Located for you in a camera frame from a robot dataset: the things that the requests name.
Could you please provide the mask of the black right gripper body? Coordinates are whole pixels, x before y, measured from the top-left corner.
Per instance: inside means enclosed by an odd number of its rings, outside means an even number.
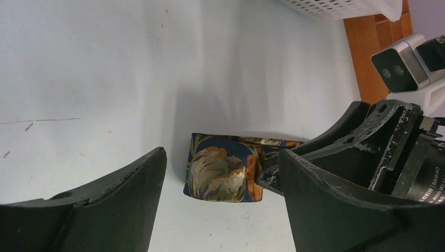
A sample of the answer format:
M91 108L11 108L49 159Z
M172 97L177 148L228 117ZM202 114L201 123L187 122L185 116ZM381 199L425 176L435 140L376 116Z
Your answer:
M440 120L415 104L375 104L368 117L378 120L383 141L369 190L429 204L444 203L444 141Z

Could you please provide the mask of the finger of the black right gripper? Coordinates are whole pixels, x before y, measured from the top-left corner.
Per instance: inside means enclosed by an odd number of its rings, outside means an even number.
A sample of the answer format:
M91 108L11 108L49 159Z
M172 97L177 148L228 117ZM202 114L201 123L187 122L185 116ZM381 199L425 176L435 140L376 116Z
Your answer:
M344 114L327 131L296 148L292 148L291 151L302 156L333 144L359 127L367 117L370 107L369 103L353 101Z
M413 103L382 100L376 104ZM377 139L378 120L368 117L371 107L363 123L351 133L320 150L298 156L329 173L369 189L368 184L377 168L383 146L383 141Z

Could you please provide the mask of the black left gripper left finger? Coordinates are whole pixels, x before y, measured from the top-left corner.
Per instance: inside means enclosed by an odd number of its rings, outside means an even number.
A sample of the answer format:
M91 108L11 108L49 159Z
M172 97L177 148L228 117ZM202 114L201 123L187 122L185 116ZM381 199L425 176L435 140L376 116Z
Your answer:
M1 206L1 251L147 251L167 165L158 147L49 199Z

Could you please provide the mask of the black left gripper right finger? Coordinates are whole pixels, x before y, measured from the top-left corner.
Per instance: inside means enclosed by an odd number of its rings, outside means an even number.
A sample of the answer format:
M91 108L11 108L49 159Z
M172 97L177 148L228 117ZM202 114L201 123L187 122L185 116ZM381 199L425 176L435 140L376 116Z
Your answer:
M444 205L374 192L290 150L279 172L297 251L444 251Z

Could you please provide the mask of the orange compartment tray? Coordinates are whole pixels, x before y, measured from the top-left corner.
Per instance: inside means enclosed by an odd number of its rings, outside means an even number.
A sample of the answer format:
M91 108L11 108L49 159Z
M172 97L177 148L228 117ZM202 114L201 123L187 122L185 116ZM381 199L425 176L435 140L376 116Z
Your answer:
M371 56L413 33L408 1L402 2L401 18L396 22L379 14L345 19L344 26L361 100L374 104L385 99L389 90Z

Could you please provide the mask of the white plastic mesh basket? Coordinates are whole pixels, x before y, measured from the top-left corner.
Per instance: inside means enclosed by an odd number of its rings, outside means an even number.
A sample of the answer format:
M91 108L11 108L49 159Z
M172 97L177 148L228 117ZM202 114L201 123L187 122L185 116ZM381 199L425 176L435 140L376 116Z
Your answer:
M402 0L284 0L280 3L305 15L318 19L340 20L382 14L398 21L402 14Z

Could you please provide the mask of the dark floral patterned tie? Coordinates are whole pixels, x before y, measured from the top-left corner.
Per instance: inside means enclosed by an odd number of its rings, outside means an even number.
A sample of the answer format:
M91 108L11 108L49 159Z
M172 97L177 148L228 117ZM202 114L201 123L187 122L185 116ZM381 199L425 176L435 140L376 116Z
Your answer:
M193 133L184 194L203 201L250 203L263 198L256 178L278 161L281 149L300 141Z

